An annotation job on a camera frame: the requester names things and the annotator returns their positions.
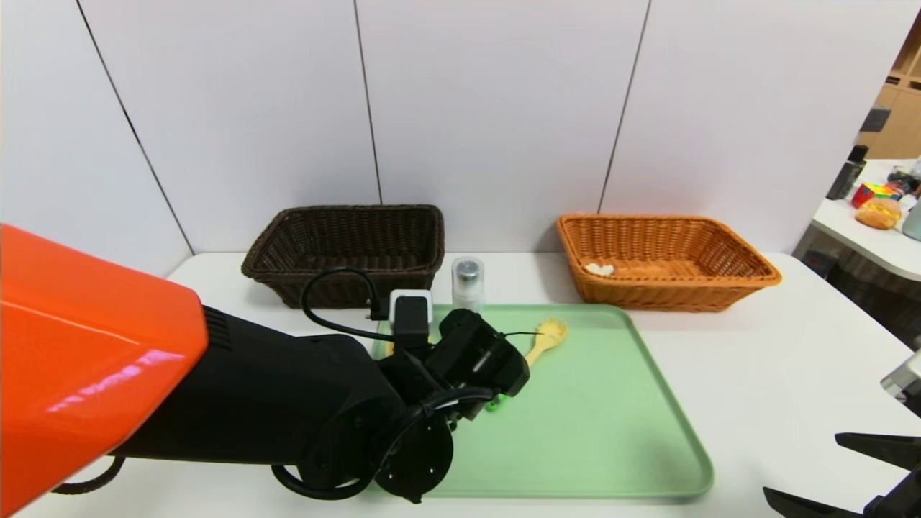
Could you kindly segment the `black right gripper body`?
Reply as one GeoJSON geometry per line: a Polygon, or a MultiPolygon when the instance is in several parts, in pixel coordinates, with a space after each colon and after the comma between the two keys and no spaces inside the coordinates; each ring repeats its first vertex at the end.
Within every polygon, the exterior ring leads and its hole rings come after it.
{"type": "Polygon", "coordinates": [[[864,517],[920,517],[919,466],[896,465],[907,475],[886,495],[872,498],[863,509],[864,517]]]}

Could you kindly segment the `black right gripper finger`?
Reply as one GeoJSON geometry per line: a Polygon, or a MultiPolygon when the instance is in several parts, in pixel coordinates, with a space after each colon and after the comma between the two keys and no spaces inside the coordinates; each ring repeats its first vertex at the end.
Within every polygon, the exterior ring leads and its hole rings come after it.
{"type": "Polygon", "coordinates": [[[804,499],[795,495],[771,489],[768,486],[763,487],[763,495],[767,504],[783,517],[805,517],[805,518],[861,518],[862,514],[841,509],[826,504],[821,504],[812,499],[804,499]]]}
{"type": "Polygon", "coordinates": [[[912,471],[920,463],[920,437],[842,432],[835,434],[839,446],[879,461],[912,471]]]}

